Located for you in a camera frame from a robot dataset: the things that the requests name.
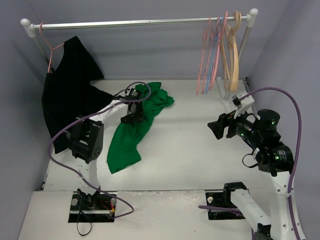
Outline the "green t shirt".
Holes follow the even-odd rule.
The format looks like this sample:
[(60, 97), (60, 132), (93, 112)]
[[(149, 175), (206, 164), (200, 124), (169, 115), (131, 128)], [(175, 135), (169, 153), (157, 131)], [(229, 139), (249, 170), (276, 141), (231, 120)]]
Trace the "green t shirt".
[(150, 82), (148, 86), (138, 84), (135, 87), (146, 97), (142, 102), (143, 121), (133, 124), (120, 123), (110, 142), (106, 162), (111, 174), (138, 163), (142, 157), (137, 149), (138, 144), (151, 129), (155, 117), (164, 108), (174, 104), (175, 100), (162, 88), (161, 82)]

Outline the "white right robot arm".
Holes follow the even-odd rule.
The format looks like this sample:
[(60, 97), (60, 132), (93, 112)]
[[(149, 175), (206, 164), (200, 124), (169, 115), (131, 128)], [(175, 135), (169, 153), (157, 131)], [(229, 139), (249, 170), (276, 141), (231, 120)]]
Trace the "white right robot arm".
[(239, 136), (251, 149), (250, 156), (265, 182), (270, 215), (252, 199), (243, 182), (226, 183), (221, 200), (229, 211), (244, 216), (257, 240), (301, 240), (303, 233), (295, 220), (296, 208), (291, 177), (294, 173), (294, 157), (288, 146), (281, 142), (277, 132), (280, 115), (270, 109), (262, 109), (250, 122), (249, 113), (237, 115), (235, 111), (223, 113), (207, 126), (220, 140)]

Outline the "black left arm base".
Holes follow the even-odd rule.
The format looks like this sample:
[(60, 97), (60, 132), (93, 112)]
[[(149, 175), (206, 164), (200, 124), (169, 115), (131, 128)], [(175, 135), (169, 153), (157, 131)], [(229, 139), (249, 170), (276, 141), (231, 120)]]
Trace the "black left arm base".
[(95, 193), (94, 196), (81, 197), (72, 193), (68, 223), (113, 223), (116, 213), (116, 195)]

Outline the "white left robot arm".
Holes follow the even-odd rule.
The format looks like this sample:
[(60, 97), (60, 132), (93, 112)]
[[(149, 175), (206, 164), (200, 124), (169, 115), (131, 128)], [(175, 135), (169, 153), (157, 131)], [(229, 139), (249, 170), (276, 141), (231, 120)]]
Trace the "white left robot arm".
[(131, 88), (125, 96), (116, 96), (109, 105), (72, 127), (69, 149), (76, 158), (81, 178), (89, 183), (86, 185), (80, 180), (77, 193), (89, 210), (96, 209), (100, 204), (97, 159), (103, 150), (104, 131), (117, 122), (130, 125), (141, 122), (144, 118), (142, 98), (140, 90)]

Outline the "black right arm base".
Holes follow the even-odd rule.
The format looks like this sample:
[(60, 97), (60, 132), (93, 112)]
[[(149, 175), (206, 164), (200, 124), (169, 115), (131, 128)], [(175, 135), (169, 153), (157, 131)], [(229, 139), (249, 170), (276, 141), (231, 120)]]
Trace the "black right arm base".
[[(207, 191), (205, 193), (206, 205), (210, 207), (235, 210), (237, 207), (231, 202), (231, 192), (238, 189), (247, 190), (247, 187), (243, 182), (230, 182), (224, 184), (223, 190)], [(245, 219), (241, 213), (235, 213), (226, 210), (208, 210), (207, 215), (208, 219), (211, 221)]]

